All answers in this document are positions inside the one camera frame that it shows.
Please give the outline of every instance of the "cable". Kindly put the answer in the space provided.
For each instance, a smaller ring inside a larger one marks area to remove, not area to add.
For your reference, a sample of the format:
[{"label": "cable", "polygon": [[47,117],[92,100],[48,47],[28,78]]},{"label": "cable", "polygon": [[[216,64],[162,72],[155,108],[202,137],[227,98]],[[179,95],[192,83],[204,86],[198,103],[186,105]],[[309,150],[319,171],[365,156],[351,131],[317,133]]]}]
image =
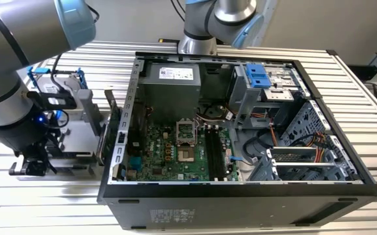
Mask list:
[{"label": "cable", "polygon": [[315,139],[317,139],[317,137],[315,137],[315,136],[313,136],[313,139],[311,139],[311,141],[306,144],[306,147],[310,147],[310,146],[313,145],[313,143],[314,143]]},{"label": "cable", "polygon": [[262,146],[263,148],[266,148],[266,149],[274,147],[272,145],[264,143],[263,140],[260,140],[260,136],[263,136],[263,135],[267,133],[267,131],[268,131],[267,129],[262,129],[262,130],[259,130],[259,131],[256,132],[256,142],[258,142],[258,144],[260,144],[260,146]]},{"label": "cable", "polygon": [[202,115],[199,113],[196,113],[196,116],[203,120],[203,121],[208,121],[208,122],[214,122],[214,121],[224,121],[224,118],[220,117],[208,117],[206,115]]},{"label": "cable", "polygon": [[61,129],[63,127],[65,127],[68,125],[69,120],[71,120],[69,114],[63,109],[59,109],[56,111],[60,111],[60,112],[64,113],[64,115],[65,115],[65,123],[63,125],[60,125],[60,126],[51,126],[51,125],[47,125],[45,123],[43,123],[51,129]]},{"label": "cable", "polygon": [[99,15],[97,11],[88,4],[87,4],[87,6],[88,6],[89,10],[92,11],[92,13],[96,15],[95,20],[93,20],[93,23],[96,23],[99,21],[100,15]]},{"label": "cable", "polygon": [[317,147],[317,155],[314,157],[314,162],[318,162],[318,158],[319,158],[319,147]]},{"label": "cable", "polygon": [[268,128],[270,128],[270,131],[271,131],[274,146],[278,146],[276,137],[275,137],[274,128],[272,128],[272,123],[274,123],[274,119],[271,118],[271,123],[268,125]]},{"label": "cable", "polygon": [[325,149],[319,153],[319,163],[323,161],[323,153],[325,153]]},{"label": "cable", "polygon": [[315,136],[315,135],[317,135],[317,133],[313,133],[313,134],[307,134],[307,135],[299,137],[299,138],[298,138],[297,140],[294,140],[294,142],[290,144],[290,147],[291,147],[291,146],[295,146],[295,144],[297,144],[299,141],[302,141],[302,140],[305,140],[306,138],[309,138],[309,137],[311,137],[311,136]]},{"label": "cable", "polygon": [[232,159],[234,161],[239,161],[239,162],[243,162],[246,165],[250,165],[250,166],[254,166],[254,164],[250,164],[248,162],[246,162],[244,160],[235,160]]},{"label": "cable", "polygon": [[180,15],[180,13],[179,13],[179,11],[178,11],[178,9],[176,9],[176,6],[175,6],[175,3],[174,3],[174,1],[172,1],[172,0],[171,0],[171,3],[172,3],[174,9],[175,9],[175,11],[176,11],[176,13],[178,13],[178,15],[179,15],[179,17],[180,17],[182,21],[184,21],[184,22],[186,22],[184,18],[182,17],[182,15]]},{"label": "cable", "polygon": [[178,5],[179,5],[179,7],[180,7],[180,9],[182,9],[183,13],[186,13],[186,10],[183,9],[183,7],[182,7],[182,5],[180,5],[179,0],[176,0],[176,2],[178,2]]},{"label": "cable", "polygon": [[56,67],[57,67],[59,60],[60,60],[61,55],[63,55],[63,54],[60,54],[60,55],[56,57],[56,60],[55,60],[55,63],[53,63],[53,67],[52,67],[52,71],[51,71],[51,81],[52,81],[52,83],[57,86],[59,91],[64,91],[64,88],[63,88],[63,86],[59,84],[59,82],[55,80],[55,71],[56,71]]}]

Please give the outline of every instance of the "metal rail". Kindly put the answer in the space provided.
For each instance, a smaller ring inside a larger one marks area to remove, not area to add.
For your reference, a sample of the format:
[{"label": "metal rail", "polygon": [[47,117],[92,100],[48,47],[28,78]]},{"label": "metal rail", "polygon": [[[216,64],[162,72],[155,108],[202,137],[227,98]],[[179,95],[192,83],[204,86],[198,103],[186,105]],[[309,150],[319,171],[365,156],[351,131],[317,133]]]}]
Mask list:
[{"label": "metal rail", "polygon": [[[81,67],[93,102],[107,109],[103,90],[113,89],[124,103],[136,51],[175,53],[174,44],[93,42],[64,54],[57,69]],[[362,161],[377,181],[377,102],[337,56],[323,50],[251,47],[236,50],[222,46],[222,56],[297,59],[334,113]],[[43,66],[52,66],[55,59]],[[96,204],[99,180],[63,178],[18,180],[6,171],[14,161],[12,150],[0,144],[0,234],[119,233],[121,228],[108,207]],[[377,234],[377,202],[351,212],[319,229],[232,229],[148,231],[149,234]]]}]

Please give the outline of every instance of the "power cable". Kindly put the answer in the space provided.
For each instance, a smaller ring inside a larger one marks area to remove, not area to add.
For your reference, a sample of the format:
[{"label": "power cable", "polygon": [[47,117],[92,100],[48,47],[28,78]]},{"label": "power cable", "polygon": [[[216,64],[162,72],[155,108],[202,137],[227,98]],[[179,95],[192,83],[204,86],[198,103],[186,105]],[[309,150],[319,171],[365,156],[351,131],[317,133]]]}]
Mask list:
[{"label": "power cable", "polygon": [[180,7],[180,9],[182,9],[183,13],[186,13],[186,10],[183,9],[183,7],[182,7],[182,5],[180,5],[179,0],[176,0],[176,2],[178,2],[178,5],[179,5],[179,7]]},{"label": "power cable", "polygon": [[176,11],[176,13],[178,13],[178,15],[179,15],[179,17],[180,17],[182,21],[184,21],[184,22],[186,22],[184,18],[182,17],[182,15],[180,15],[180,13],[179,13],[179,11],[178,11],[178,8],[176,8],[175,3],[174,3],[174,1],[172,1],[172,0],[171,0],[171,3],[172,3],[174,9],[175,9],[175,11]]},{"label": "power cable", "polygon": [[95,20],[93,20],[93,23],[96,23],[99,21],[99,18],[100,18],[100,15],[97,13],[97,11],[87,4],[89,10],[92,11],[92,13],[96,15],[95,16]]}]

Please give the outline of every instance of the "green circuit board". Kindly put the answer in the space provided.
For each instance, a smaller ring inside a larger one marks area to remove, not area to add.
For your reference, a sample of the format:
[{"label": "green circuit board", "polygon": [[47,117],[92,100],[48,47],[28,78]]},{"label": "green circuit board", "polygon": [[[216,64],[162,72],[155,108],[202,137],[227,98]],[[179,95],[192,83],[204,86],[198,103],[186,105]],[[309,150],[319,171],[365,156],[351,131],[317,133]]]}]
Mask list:
[{"label": "green circuit board", "polygon": [[[145,137],[145,151],[141,156],[141,169],[136,173],[137,181],[210,181],[207,150],[204,143],[204,129],[199,128],[196,133],[195,147],[176,145],[176,127],[149,125]],[[188,130],[183,130],[184,135],[190,135]],[[231,141],[227,129],[219,131],[222,158],[228,159],[227,149],[232,152]],[[238,180],[235,163],[232,172],[227,174],[227,179]]]}]

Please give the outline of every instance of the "blue latch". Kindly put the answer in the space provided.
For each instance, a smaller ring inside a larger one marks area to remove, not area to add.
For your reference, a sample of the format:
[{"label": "blue latch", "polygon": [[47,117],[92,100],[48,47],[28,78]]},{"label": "blue latch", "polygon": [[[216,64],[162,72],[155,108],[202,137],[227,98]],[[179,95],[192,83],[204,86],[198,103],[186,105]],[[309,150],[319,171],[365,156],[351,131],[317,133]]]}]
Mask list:
[{"label": "blue latch", "polygon": [[79,81],[81,84],[81,89],[88,89],[85,73],[81,71],[81,68],[77,68],[76,74],[79,75]]},{"label": "blue latch", "polygon": [[36,79],[35,79],[35,77],[33,77],[32,69],[33,69],[32,66],[28,66],[28,67],[26,67],[26,76],[29,77],[29,79],[31,79],[31,81],[32,81],[32,84],[33,84],[33,86],[37,88],[39,92],[41,92],[40,87],[39,87],[39,84],[37,84],[37,81],[36,81]]},{"label": "blue latch", "polygon": [[252,88],[270,88],[271,81],[266,75],[263,65],[246,64],[246,75],[251,80]]},{"label": "blue latch", "polygon": [[35,74],[49,74],[51,73],[51,69],[47,68],[36,68],[33,71]]}]

